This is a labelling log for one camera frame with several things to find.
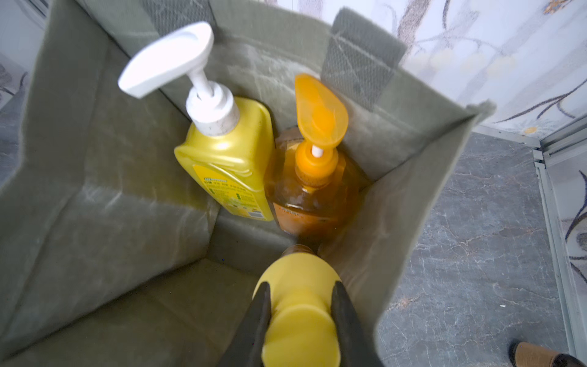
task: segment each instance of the marble floor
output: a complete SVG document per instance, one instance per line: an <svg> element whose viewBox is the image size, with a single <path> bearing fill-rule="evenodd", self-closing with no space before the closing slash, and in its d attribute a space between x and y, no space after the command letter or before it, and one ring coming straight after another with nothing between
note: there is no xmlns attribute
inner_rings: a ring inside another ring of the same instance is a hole
<svg viewBox="0 0 587 367"><path fill-rule="evenodd" d="M19 163L18 131L26 91L21 89L0 110L0 186L10 177Z"/></svg>
<svg viewBox="0 0 587 367"><path fill-rule="evenodd" d="M567 350L530 148L473 134L377 333L387 366L511 366L513 339Z"/></svg>

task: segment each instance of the white pump dispenser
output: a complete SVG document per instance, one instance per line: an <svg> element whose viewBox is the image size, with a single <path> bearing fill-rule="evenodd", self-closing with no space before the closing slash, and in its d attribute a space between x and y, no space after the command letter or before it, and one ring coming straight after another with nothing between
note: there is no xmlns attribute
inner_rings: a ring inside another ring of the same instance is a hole
<svg viewBox="0 0 587 367"><path fill-rule="evenodd" d="M213 43L212 27L206 22L178 29L137 53L122 71L118 86L142 98L185 74L194 85L185 107L196 128L206 136L228 134L240 114L231 91L209 82L204 74Z"/></svg>

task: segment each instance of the yellow plastic bottle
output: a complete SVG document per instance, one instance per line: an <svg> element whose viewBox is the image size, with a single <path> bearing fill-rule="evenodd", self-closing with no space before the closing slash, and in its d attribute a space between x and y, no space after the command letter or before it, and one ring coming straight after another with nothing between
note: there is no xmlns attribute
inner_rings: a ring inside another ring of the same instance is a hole
<svg viewBox="0 0 587 367"><path fill-rule="evenodd" d="M236 216L273 220L263 175L274 150L271 116L251 99L236 97L241 118L233 131L206 136L192 125L177 161L201 187Z"/></svg>
<svg viewBox="0 0 587 367"><path fill-rule="evenodd" d="M224 85L207 80L204 67L213 43L208 23L183 27L133 57L119 86L142 98L187 75L194 85L186 101L193 124L175 148L177 160L230 213L270 221L264 174L274 150L271 115L261 103L233 97Z"/></svg>
<svg viewBox="0 0 587 367"><path fill-rule="evenodd" d="M271 321L261 353L266 367L338 367L340 349L330 315L340 277L328 263L300 245L275 261L259 285L271 289Z"/></svg>
<svg viewBox="0 0 587 367"><path fill-rule="evenodd" d="M282 230L302 240L334 236L357 209L360 170L336 149L349 117L317 79L295 80L301 140L280 143L265 179L267 198Z"/></svg>

